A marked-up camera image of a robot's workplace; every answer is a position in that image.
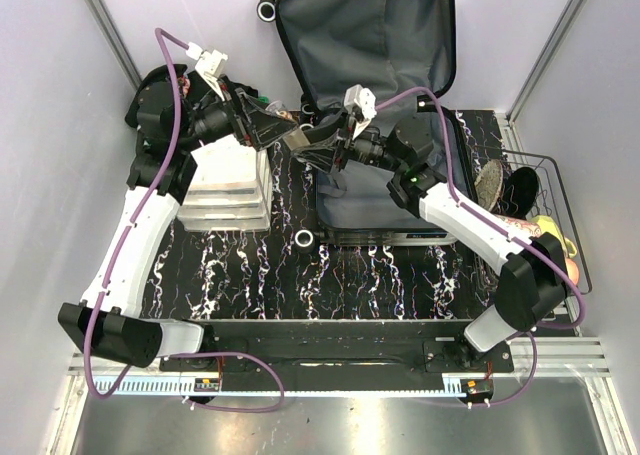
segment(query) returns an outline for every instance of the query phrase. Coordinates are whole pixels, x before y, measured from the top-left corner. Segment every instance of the white wall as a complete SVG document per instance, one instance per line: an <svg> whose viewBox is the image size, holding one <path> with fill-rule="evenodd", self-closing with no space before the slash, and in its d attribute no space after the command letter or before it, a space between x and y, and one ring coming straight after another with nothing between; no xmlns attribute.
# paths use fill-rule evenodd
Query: white wall
<svg viewBox="0 0 640 455"><path fill-rule="evenodd" d="M450 107L511 108L568 0L456 0Z"/></svg>
<svg viewBox="0 0 640 455"><path fill-rule="evenodd" d="M602 339L640 442L637 7L588 0L516 125L527 150L560 165L594 285L585 326Z"/></svg>
<svg viewBox="0 0 640 455"><path fill-rule="evenodd" d="M133 90L83 0L0 0L0 452L37 453L71 342L56 321L123 204Z"/></svg>
<svg viewBox="0 0 640 455"><path fill-rule="evenodd" d="M447 105L510 108L566 1L456 0L458 74ZM153 28L161 26L228 53L230 76L298 105L298 82L274 24L256 17L258 0L105 2L143 75L163 63L153 38Z"/></svg>

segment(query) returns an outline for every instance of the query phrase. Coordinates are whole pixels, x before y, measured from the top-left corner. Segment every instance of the open suitcase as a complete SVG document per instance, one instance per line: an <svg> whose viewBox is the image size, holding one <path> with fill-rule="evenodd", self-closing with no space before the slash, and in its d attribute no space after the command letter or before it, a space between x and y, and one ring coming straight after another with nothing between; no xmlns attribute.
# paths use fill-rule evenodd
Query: open suitcase
<svg viewBox="0 0 640 455"><path fill-rule="evenodd" d="M436 96L456 72L454 0L260 0L258 16L275 21L303 89L303 114L318 123L361 84L377 102L415 86ZM445 111L457 188L476 199L464 134ZM434 149L432 168L446 175L438 117L427 97L407 97L373 121L386 136L405 117L422 121ZM316 173L316 209L324 241L335 245L444 245L455 238L398 208L386 183L392 174L351 162L341 180Z"/></svg>

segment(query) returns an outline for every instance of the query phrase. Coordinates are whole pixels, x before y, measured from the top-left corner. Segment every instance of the metal plate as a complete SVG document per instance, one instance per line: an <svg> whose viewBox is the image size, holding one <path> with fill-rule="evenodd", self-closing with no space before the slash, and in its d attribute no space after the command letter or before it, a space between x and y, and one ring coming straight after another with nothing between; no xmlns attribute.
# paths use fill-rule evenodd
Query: metal plate
<svg viewBox="0 0 640 455"><path fill-rule="evenodd" d="M471 368L465 368L457 363L450 355L448 347L455 342L453 340L428 340L424 342L425 367L430 373L451 373L451 372L472 372L487 373L489 372L489 362L491 362L491 371L494 373L512 373L513 357L511 350L505 343L499 343L493 349L489 350L484 357L474 362Z"/></svg>
<svg viewBox="0 0 640 455"><path fill-rule="evenodd" d="M495 399L519 386L497 381ZM76 448L91 455L606 453L586 392L578 380L543 379L517 402L495 409L442 409L419 399L299 397L278 412L256 415L190 411L168 397L91 399ZM243 408L271 403L212 402Z"/></svg>

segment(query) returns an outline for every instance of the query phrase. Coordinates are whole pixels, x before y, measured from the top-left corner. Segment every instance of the black marble tabletop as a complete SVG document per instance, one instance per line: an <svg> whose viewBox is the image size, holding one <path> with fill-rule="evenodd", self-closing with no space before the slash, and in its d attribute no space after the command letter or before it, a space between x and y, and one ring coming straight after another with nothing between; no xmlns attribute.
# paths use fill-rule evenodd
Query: black marble tabletop
<svg viewBox="0 0 640 455"><path fill-rule="evenodd" d="M500 156L491 111L456 112L468 145ZM470 150L477 173L487 160ZM313 174L277 145L271 154L271 230L186 232L175 220L165 234L144 293L143 318L425 319L475 318L491 290L462 244L432 247L320 245L292 249L313 228Z"/></svg>

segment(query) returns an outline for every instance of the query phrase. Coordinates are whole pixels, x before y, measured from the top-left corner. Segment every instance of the metal wire basket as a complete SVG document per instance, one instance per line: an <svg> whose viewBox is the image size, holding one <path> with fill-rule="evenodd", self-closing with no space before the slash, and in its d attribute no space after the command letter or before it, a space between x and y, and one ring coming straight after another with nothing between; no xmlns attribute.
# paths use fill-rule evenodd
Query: metal wire basket
<svg viewBox="0 0 640 455"><path fill-rule="evenodd" d="M504 148L496 149L484 145L475 145L470 148L474 153L474 160L478 162L480 167L483 167L490 160L498 160L502 165L504 180L522 167L535 170L540 185L536 201L526 218L531 219L538 215L551 217L560 229L561 235L574 242L577 254L573 261L580 270L578 288L585 295L591 293L589 268L556 161L546 155L515 152ZM477 267L480 274L478 277L480 285L487 291L494 291L498 282L496 274L488 269L480 258L477 258Z"/></svg>

